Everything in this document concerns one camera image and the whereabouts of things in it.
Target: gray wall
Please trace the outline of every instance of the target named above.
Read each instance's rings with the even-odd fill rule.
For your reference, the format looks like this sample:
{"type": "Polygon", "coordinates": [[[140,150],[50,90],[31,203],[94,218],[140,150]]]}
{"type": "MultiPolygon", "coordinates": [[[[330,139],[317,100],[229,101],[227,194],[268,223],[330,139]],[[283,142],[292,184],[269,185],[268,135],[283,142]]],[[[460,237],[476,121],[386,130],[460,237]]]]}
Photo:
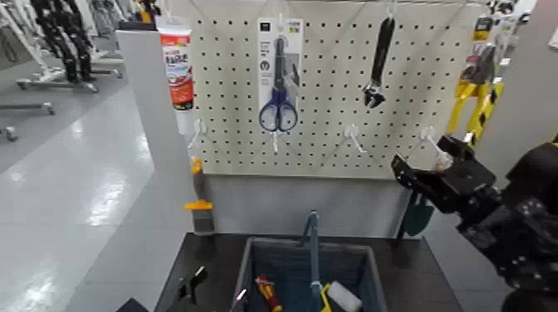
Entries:
{"type": "Polygon", "coordinates": [[[220,232],[300,234],[320,214],[320,234],[393,236],[408,195],[397,183],[333,178],[212,176],[220,232]]]}
{"type": "Polygon", "coordinates": [[[529,149],[558,131],[558,53],[548,46],[558,27],[558,2],[540,0],[521,28],[503,81],[504,92],[484,136],[478,159],[505,184],[505,175],[529,149]]]}

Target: white tile floor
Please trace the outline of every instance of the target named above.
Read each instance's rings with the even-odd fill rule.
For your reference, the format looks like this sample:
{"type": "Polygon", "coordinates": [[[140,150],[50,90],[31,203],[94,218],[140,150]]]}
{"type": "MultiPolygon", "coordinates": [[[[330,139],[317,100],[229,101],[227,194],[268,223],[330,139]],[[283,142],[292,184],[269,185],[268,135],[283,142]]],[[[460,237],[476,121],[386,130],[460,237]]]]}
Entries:
{"type": "Polygon", "coordinates": [[[132,98],[113,94],[0,174],[1,311],[64,310],[150,179],[132,98]]]}

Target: scissors handle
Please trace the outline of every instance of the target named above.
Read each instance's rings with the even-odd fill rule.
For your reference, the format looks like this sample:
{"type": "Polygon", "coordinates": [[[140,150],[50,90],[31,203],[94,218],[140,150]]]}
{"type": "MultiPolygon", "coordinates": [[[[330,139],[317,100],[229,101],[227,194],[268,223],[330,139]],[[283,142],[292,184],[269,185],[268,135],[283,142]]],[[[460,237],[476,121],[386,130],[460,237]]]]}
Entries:
{"type": "Polygon", "coordinates": [[[273,103],[273,101],[267,102],[267,104],[265,104],[263,108],[260,110],[260,114],[258,118],[261,127],[267,131],[272,131],[272,132],[277,131],[279,129],[279,122],[280,122],[280,120],[277,119],[278,113],[279,111],[277,109],[277,105],[273,103]],[[267,116],[272,116],[272,121],[273,121],[272,124],[269,123],[270,120],[266,122],[267,116]]]}
{"type": "Polygon", "coordinates": [[[298,123],[298,113],[296,112],[295,106],[293,106],[288,100],[279,105],[277,115],[279,116],[278,128],[282,132],[295,128],[296,123],[298,123]],[[286,115],[290,115],[292,119],[288,119],[287,122],[284,122],[283,120],[286,115]]]}

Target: black handle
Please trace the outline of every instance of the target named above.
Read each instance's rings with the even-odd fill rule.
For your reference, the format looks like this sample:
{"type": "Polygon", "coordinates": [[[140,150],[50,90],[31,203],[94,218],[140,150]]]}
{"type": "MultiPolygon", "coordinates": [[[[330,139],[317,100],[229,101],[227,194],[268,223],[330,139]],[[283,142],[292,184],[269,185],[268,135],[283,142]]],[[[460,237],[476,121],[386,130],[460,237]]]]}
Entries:
{"type": "Polygon", "coordinates": [[[382,22],[378,34],[378,44],[376,45],[376,54],[374,55],[374,64],[372,65],[372,81],[381,85],[382,71],[384,71],[385,59],[388,57],[389,44],[394,36],[395,19],[387,17],[382,22]]]}

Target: black robotic arm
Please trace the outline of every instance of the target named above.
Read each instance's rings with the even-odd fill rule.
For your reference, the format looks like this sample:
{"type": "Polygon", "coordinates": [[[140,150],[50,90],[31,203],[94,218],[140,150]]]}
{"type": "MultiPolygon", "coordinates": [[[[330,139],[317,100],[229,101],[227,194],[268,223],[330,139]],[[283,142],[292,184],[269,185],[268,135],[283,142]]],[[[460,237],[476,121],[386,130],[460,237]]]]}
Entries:
{"type": "Polygon", "coordinates": [[[558,311],[558,146],[547,143],[525,154],[503,190],[467,144],[443,136],[438,146],[453,157],[449,168],[411,168],[397,154],[391,167],[398,182],[440,212],[461,217],[457,230],[517,290],[504,310],[529,301],[531,311],[558,311]]]}

